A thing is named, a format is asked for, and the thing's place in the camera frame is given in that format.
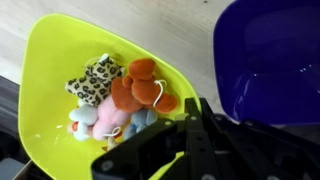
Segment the orange plush toy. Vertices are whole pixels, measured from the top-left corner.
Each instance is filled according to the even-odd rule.
[[[112,81],[111,95],[118,109],[133,113],[154,107],[157,112],[167,114],[177,107],[177,99],[163,92],[161,82],[155,80],[155,68],[152,59],[135,60],[129,65],[128,75]]]

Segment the light blue plush toy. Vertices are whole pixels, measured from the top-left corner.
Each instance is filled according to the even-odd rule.
[[[157,113],[150,109],[141,109],[133,113],[131,116],[131,124],[129,124],[123,131],[123,139],[127,140],[131,138],[147,126],[156,122],[157,119]]]

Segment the purple container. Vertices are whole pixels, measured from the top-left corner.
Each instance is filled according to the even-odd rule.
[[[214,31],[222,107],[236,121],[320,123],[320,1],[238,0]]]

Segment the yellow-green bowl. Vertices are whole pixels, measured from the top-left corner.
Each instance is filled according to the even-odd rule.
[[[54,179],[92,179],[92,162],[105,153],[106,142],[79,142],[67,133],[69,112],[77,97],[64,89],[66,81],[84,75],[83,66],[92,57],[109,53],[120,65],[150,57],[157,63],[157,77],[165,79],[168,91],[179,97],[179,108],[168,117],[184,113],[184,98],[197,94],[175,68],[131,42],[97,26],[62,14],[41,18],[27,42],[19,100],[19,133],[23,146],[44,172]],[[158,171],[153,178],[160,176]]]

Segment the leopard print plush toy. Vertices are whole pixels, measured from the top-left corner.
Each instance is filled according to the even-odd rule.
[[[85,76],[68,81],[65,89],[91,106],[98,106],[111,92],[111,82],[122,77],[124,67],[115,63],[108,54],[86,67]]]

